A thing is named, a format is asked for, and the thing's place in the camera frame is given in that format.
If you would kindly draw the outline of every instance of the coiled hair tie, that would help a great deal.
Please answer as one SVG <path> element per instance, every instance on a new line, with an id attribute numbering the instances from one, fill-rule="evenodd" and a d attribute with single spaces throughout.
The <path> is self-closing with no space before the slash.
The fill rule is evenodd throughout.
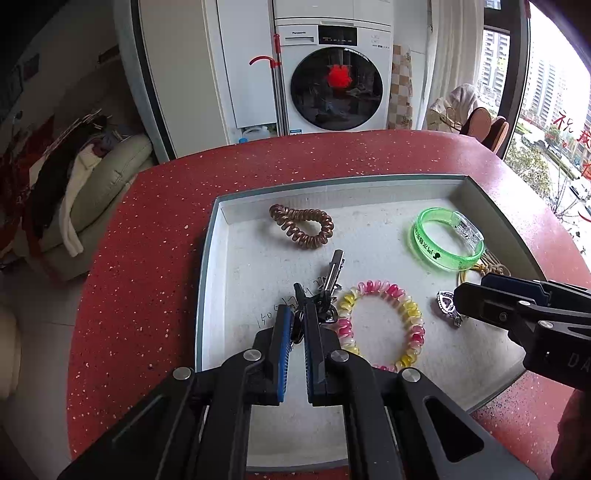
<path id="1" fill-rule="evenodd" d="M 302 248 L 318 248 L 326 245 L 329 238 L 333 236 L 335 228 L 332 218 L 326 212 L 317 209 L 296 210 L 275 204 L 269 208 L 269 213 L 281 230 L 286 230 L 285 234 L 290 236 L 294 242 Z M 308 235 L 296 226 L 296 222 L 318 222 L 320 232 L 318 235 Z"/>

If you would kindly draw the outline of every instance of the heart pendant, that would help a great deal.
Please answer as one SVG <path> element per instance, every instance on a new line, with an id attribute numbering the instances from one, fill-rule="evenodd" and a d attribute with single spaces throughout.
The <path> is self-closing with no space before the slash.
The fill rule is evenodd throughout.
<path id="1" fill-rule="evenodd" d="M 456 306 L 453 304 L 453 292 L 440 290 L 437 293 L 437 304 L 443 314 L 453 320 L 456 327 L 462 325 L 462 316 L 457 312 Z"/>

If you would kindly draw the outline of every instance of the towel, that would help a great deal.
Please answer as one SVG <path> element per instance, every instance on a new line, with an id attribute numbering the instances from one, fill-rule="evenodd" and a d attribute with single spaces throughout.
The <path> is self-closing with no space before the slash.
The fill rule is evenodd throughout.
<path id="1" fill-rule="evenodd" d="M 464 83 L 446 97 L 439 97 L 427 111 L 427 129 L 459 133 L 472 111 L 479 107 L 478 91 Z"/>
<path id="2" fill-rule="evenodd" d="M 70 174 L 70 180 L 66 187 L 66 194 L 61 200 L 60 205 L 60 232 L 63 238 L 64 245 L 68 250 L 70 256 L 75 257 L 84 251 L 82 243 L 74 230 L 72 220 L 70 219 L 70 212 L 74 201 L 82 187 L 86 184 L 86 181 L 92 174 L 92 171 L 101 161 L 101 158 L 95 155 L 92 151 L 94 144 L 90 143 L 85 146 L 74 160 L 72 166 L 72 173 Z"/>

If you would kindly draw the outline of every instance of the tray rim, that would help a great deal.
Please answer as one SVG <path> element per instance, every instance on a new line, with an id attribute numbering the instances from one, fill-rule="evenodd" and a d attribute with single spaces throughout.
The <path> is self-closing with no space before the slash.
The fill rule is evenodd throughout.
<path id="1" fill-rule="evenodd" d="M 411 173 L 411 174 L 390 174 L 390 175 L 370 175 L 370 176 L 357 176 L 357 177 L 342 177 L 336 179 L 325 179 L 325 180 L 311 180 L 311 181 L 303 181 L 303 182 L 295 182 L 295 183 L 288 183 L 288 184 L 281 184 L 281 185 L 273 185 L 270 187 L 263 187 L 260 189 L 253 189 L 253 190 L 244 190 L 242 192 L 234 192 L 228 193 L 225 195 L 220 195 L 215 198 L 212 206 L 212 212 L 210 215 L 209 223 L 207 224 L 207 232 L 205 237 L 205 242 L 203 245 L 203 253 L 201 257 L 201 265 L 199 269 L 199 287 L 197 290 L 197 308 L 195 313 L 195 336 L 194 336 L 194 348 L 193 348 L 193 355 L 194 355 L 194 364 L 193 369 L 196 372 L 202 370 L 202 360 L 200 355 L 198 355 L 197 348 L 201 347 L 203 344 L 203 311 L 204 311 L 204 297 L 205 297 L 205 286 L 206 286 L 206 279 L 207 279 L 207 267 L 208 267 L 208 259 L 213 239 L 213 227 L 216 222 L 216 218 L 218 213 L 220 213 L 220 204 L 226 202 L 228 200 L 236 200 L 246 197 L 255 197 L 262 194 L 269 194 L 269 193 L 276 193 L 276 192 L 290 192 L 293 190 L 301 190 L 313 187 L 323 187 L 323 186 L 332 186 L 332 185 L 343 185 L 343 184 L 352 184 L 352 183 L 375 183 L 380 181 L 396 181 L 396 180 L 460 180 L 460 181 L 467 181 L 473 186 L 476 187 L 478 192 L 487 200 L 487 202 L 492 206 L 495 213 L 501 218 L 505 226 L 514 234 L 515 239 L 519 243 L 522 250 L 526 253 L 526 256 L 532 263 L 533 267 L 537 271 L 538 275 L 542 280 L 546 280 L 546 277 L 535 259 L 533 253 L 531 252 L 529 246 L 525 243 L 525 241 L 521 238 L 519 232 L 515 229 L 513 224 L 509 221 L 509 219 L 505 216 L 505 214 L 501 211 L 501 209 L 496 205 L 496 203 L 491 199 L 491 197 L 484 191 L 483 188 L 478 185 L 478 183 L 470 176 L 464 174 L 452 174 L 452 173 Z M 495 397 L 500 395 L 504 392 L 507 388 L 509 388 L 515 381 L 517 381 L 524 373 L 525 369 L 521 371 L 518 375 L 515 376 L 510 382 L 504 384 L 498 391 L 495 391 L 493 394 L 489 395 L 488 397 L 484 398 L 481 402 L 478 402 L 474 407 L 468 410 L 468 413 L 471 413 L 483 405 L 487 404 Z"/>

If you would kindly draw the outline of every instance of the window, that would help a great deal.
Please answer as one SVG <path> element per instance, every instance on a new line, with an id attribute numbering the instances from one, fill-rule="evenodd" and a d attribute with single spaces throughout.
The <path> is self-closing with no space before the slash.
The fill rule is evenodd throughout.
<path id="1" fill-rule="evenodd" d="M 491 46 L 485 45 L 487 38 L 491 39 Z M 476 87 L 481 103 L 488 108 L 493 117 L 499 113 L 499 105 L 505 88 L 508 50 L 509 37 L 507 35 L 491 30 L 484 31 L 480 71 Z"/>
<path id="2" fill-rule="evenodd" d="M 529 29 L 527 2 L 522 0 L 485 0 L 484 32 L 480 66 L 476 80 L 479 97 L 493 116 L 504 116 L 511 132 L 519 114 L 519 106 L 527 78 Z M 527 85 L 530 95 L 535 79 Z M 503 157 L 508 139 L 498 155 Z"/>
<path id="3" fill-rule="evenodd" d="M 494 8 L 495 10 L 501 9 L 501 0 L 486 0 L 487 8 Z"/>
<path id="4" fill-rule="evenodd" d="M 547 202 L 591 267 L 591 229 L 579 216 L 591 219 L 591 199 L 569 188 L 578 176 L 591 180 L 591 140 L 584 134 L 591 131 L 591 77 L 560 30 L 530 7 L 527 87 L 504 158 Z"/>

